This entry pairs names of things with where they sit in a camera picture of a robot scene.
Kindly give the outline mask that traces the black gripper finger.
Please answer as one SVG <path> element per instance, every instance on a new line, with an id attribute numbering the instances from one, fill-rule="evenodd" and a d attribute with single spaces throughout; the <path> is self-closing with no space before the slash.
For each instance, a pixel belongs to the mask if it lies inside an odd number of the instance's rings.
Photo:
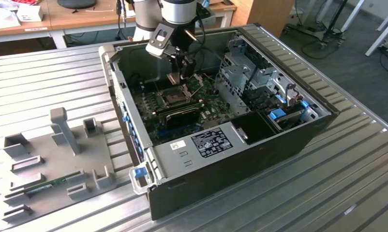
<path id="1" fill-rule="evenodd" d="M 194 59 L 184 57 L 181 61 L 181 79 L 188 78 L 194 74 Z"/>
<path id="2" fill-rule="evenodd" d="M 169 56 L 171 72 L 179 73 L 181 68 L 181 56 L 179 47 L 172 47 L 172 54 Z"/>

